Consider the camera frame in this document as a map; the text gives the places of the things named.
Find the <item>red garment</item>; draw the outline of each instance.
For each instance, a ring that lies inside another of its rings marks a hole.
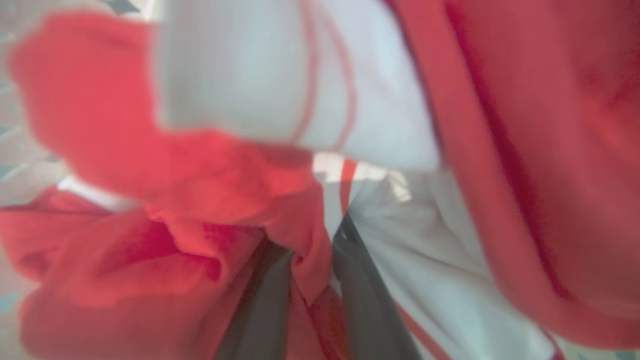
[[[640,5],[389,0],[507,298],[640,347]]]
[[[13,264],[42,282],[23,305],[23,343],[46,359],[211,359],[264,229],[297,255],[287,358],[344,358],[311,155],[157,130],[149,31],[55,15],[11,58],[38,139],[89,182],[148,204],[110,214],[51,190],[0,211]]]

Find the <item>red stripe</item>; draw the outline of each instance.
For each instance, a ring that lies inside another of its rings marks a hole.
[[[340,176],[340,205],[342,207],[342,215],[347,214],[349,209],[349,196],[351,195],[351,184],[353,176],[356,174],[358,163],[351,159],[344,159],[342,164],[342,175]]]
[[[543,329],[540,329],[540,330],[542,330],[542,333],[547,337],[547,339],[549,339],[549,341],[551,341],[551,344],[553,344],[554,349],[556,350],[556,353],[551,358],[551,360],[566,360],[562,350],[560,349],[560,346],[558,346],[556,339],[553,336],[551,336],[551,334],[549,334],[547,331],[544,331]]]
[[[302,119],[298,124],[298,128],[293,133],[291,145],[300,143],[302,136],[307,131],[311,119],[316,110],[316,97],[318,87],[318,71],[320,62],[320,53],[318,51],[316,25],[311,10],[310,0],[299,0],[300,16],[302,18],[305,39],[307,41],[308,68],[307,68],[307,98],[305,99],[305,107],[302,112]]]
[[[322,20],[323,24],[326,26],[329,37],[338,52],[340,69],[342,70],[342,76],[344,78],[345,85],[347,86],[347,120],[340,136],[338,137],[338,141],[333,146],[334,151],[339,151],[347,142],[347,139],[349,138],[349,135],[356,123],[358,90],[356,89],[355,77],[353,74],[353,62],[351,61],[349,49],[347,48],[344,38],[333,23],[332,18],[327,13],[322,13]]]
[[[409,330],[424,345],[424,347],[433,355],[436,360],[451,360],[449,355],[442,350],[440,345],[417,323],[415,320],[396,302],[396,307],[400,312],[400,316],[406,323]]]

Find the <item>white cloth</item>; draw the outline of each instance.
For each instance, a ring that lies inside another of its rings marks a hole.
[[[423,89],[379,0],[168,1],[158,41],[164,127],[432,171]]]
[[[321,154],[315,163],[325,224],[335,234],[342,158]],[[452,360],[554,356],[543,331],[496,286],[450,170],[411,174],[359,163],[354,178],[349,214],[389,293]],[[434,359],[413,336],[423,358]]]

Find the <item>white sleeve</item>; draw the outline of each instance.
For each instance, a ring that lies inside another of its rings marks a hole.
[[[156,56],[169,129],[440,164],[412,57],[381,0],[171,0]]]

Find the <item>white garment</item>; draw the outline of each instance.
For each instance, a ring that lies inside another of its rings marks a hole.
[[[342,158],[316,157],[325,224],[342,218]],[[452,360],[549,360],[554,346],[502,296],[450,170],[409,174],[358,164],[349,214],[392,298]],[[424,359],[433,359],[416,339]]]
[[[388,168],[438,168],[417,71],[380,0],[166,8],[156,59],[163,126],[210,126]]]

